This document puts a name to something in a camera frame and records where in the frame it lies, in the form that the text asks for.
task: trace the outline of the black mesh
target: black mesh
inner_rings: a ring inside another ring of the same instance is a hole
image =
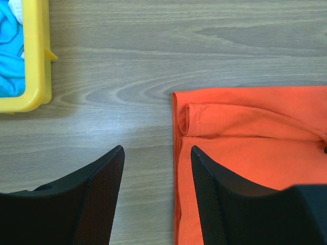
[[[72,245],[107,245],[123,172],[122,153],[90,179]]]
[[[204,245],[227,245],[219,197],[212,174],[192,156],[192,170]]]

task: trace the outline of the blue fabric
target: blue fabric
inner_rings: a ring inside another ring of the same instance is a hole
[[[12,14],[8,0],[0,0],[0,97],[16,97],[25,91],[22,25]]]

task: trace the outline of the yellow plastic tray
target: yellow plastic tray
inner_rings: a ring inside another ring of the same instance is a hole
[[[25,92],[0,98],[0,113],[27,112],[52,99],[49,0],[23,0]]]

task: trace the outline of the wooden table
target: wooden table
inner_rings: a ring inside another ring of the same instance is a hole
[[[53,100],[0,115],[0,190],[32,190],[121,144],[110,244],[173,244],[173,91],[327,85],[326,1],[50,2]]]

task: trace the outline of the orange fabric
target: orange fabric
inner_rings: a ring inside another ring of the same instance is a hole
[[[202,245],[191,147],[258,184],[327,183],[327,86],[173,94],[175,244]]]

